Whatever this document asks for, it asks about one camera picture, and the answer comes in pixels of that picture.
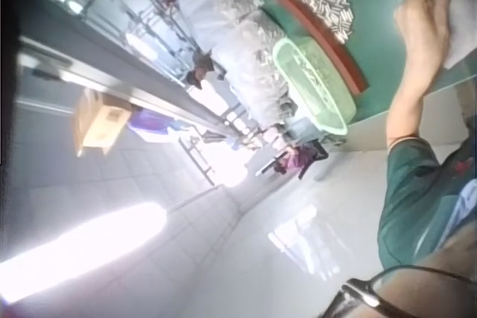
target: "hand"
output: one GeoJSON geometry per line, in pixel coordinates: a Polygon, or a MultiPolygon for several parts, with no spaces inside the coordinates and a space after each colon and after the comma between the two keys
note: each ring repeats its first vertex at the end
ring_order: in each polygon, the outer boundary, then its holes
{"type": "Polygon", "coordinates": [[[404,39],[406,71],[434,79],[449,50],[450,0],[404,0],[394,19],[404,39]]]}

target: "sleeve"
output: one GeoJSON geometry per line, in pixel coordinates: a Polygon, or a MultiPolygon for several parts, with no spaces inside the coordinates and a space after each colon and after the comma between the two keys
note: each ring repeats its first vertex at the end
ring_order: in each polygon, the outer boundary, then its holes
{"type": "Polygon", "coordinates": [[[403,200],[418,200],[431,187],[440,167],[429,143],[421,138],[408,138],[391,147],[385,209],[403,200]]]}
{"type": "Polygon", "coordinates": [[[423,139],[405,139],[391,148],[378,234],[379,255],[385,268],[410,264],[415,238],[422,234],[420,218],[429,210],[423,201],[429,197],[426,194],[439,168],[434,151],[423,139]]]}

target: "green plastic basket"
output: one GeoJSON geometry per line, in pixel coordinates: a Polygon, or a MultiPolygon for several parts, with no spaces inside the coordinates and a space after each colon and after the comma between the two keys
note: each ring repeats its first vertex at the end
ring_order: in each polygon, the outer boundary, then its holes
{"type": "Polygon", "coordinates": [[[274,46],[274,62],[287,80],[299,108],[319,130],[348,133],[356,105],[340,74],[320,46],[309,37],[274,46]]]}

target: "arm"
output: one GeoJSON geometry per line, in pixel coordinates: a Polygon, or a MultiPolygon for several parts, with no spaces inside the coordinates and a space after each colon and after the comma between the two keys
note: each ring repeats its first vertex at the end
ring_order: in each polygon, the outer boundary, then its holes
{"type": "Polygon", "coordinates": [[[401,84],[388,114],[388,147],[419,136],[423,99],[449,47],[449,0],[405,0],[394,14],[406,47],[401,84]]]}
{"type": "Polygon", "coordinates": [[[419,126],[423,116],[424,95],[426,92],[415,91],[409,84],[422,79],[415,70],[406,69],[401,85],[394,96],[386,123],[388,147],[400,140],[419,136],[419,126]]]}

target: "paper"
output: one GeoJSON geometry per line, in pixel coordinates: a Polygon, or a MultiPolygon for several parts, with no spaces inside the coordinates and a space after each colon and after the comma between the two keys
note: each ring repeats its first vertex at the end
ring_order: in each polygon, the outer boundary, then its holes
{"type": "Polygon", "coordinates": [[[477,0],[451,0],[450,48],[444,63],[450,69],[477,48],[477,0]]]}

